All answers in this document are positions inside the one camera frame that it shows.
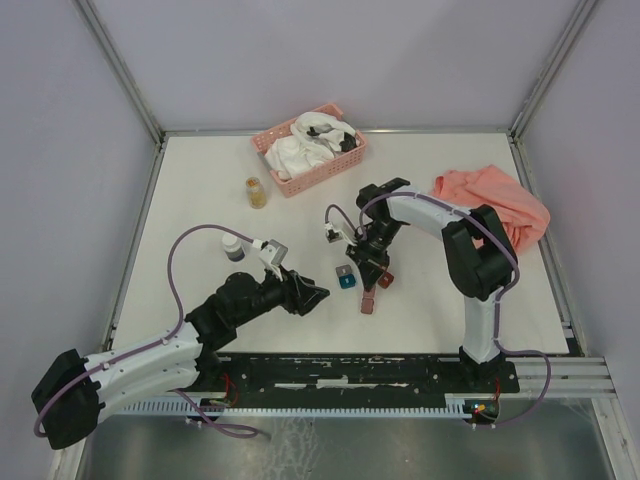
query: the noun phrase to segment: plastic basket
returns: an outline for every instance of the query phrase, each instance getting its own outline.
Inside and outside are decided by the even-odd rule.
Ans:
[[[334,103],[323,105],[313,111],[327,113],[329,115],[333,115],[338,120],[342,120],[343,112]],[[264,164],[269,168],[273,181],[276,182],[278,189],[285,197],[292,197],[303,190],[306,190],[327,178],[333,177],[340,172],[344,172],[347,168],[351,168],[362,162],[364,149],[367,146],[367,140],[361,132],[356,131],[356,138],[359,143],[358,147],[332,160],[327,160],[324,164],[312,168],[308,172],[305,172],[296,178],[286,181],[281,180],[280,177],[278,177],[278,173],[275,170],[271,170],[271,167],[269,167],[269,164],[264,158],[264,154],[267,153],[269,147],[273,145],[273,142],[278,138],[288,137],[291,135],[290,127],[295,121],[295,118],[291,119],[288,122],[281,123],[277,127],[267,130],[266,132],[262,132],[251,137],[251,144],[258,152],[258,155],[261,156]]]

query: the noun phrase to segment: white towel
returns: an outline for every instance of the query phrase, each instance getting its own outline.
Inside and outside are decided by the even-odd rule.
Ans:
[[[265,158],[281,180],[296,178],[342,154],[345,133],[355,137],[356,131],[332,115],[303,113],[291,125],[291,136],[276,140]]]

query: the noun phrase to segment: white wall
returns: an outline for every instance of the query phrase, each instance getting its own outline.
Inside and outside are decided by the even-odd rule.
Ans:
[[[153,145],[68,0],[0,2],[0,65],[0,477],[31,480],[31,391],[100,341]]]
[[[607,0],[526,137],[592,353],[640,444],[640,2]]]
[[[95,0],[167,129],[510,126],[577,0]]]

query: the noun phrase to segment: pink towel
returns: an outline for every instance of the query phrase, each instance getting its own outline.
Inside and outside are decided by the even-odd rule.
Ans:
[[[465,207],[495,208],[517,253],[540,240],[551,220],[538,199],[494,165],[476,172],[449,170],[436,178],[431,195]]]

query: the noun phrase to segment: metal floor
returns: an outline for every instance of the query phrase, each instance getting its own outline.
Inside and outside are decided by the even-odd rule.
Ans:
[[[527,402],[503,400],[504,418]],[[114,416],[77,480],[614,479],[588,400],[547,401],[496,431],[461,421],[236,418],[270,435],[236,440],[183,419]]]

